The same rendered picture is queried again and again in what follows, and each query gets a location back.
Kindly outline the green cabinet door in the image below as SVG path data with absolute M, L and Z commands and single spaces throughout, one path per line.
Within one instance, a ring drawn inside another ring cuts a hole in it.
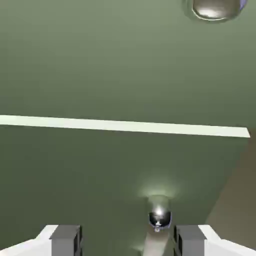
M 46 225 L 82 225 L 84 256 L 135 256 L 152 195 L 203 224 L 247 138 L 0 126 L 0 250 Z
M 256 128 L 256 0 L 0 0 L 0 114 Z

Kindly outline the green painted cabinet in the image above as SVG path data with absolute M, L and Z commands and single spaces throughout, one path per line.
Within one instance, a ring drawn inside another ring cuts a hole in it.
M 238 170 L 240 166 L 245 162 L 246 154 L 249 151 L 250 143 L 253 140 L 253 129 L 255 129 L 241 126 L 161 123 L 13 114 L 0 114 L 0 127 L 1 126 L 247 138 L 247 148 L 234 171 Z M 152 228 L 149 225 L 149 228 L 146 232 L 146 237 L 148 231 L 151 229 Z M 154 242 L 146 242 L 146 237 L 142 247 L 135 250 L 135 256 L 143 256 L 143 251 L 149 251 L 154 246 Z

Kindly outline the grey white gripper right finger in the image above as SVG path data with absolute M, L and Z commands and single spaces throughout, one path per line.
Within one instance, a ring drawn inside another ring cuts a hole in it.
M 222 239 L 208 224 L 176 225 L 174 256 L 256 256 L 256 250 Z

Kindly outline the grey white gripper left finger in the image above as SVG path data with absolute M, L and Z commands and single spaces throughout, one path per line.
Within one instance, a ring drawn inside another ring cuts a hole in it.
M 83 256 L 83 226 L 48 224 L 37 237 L 0 250 L 0 256 Z

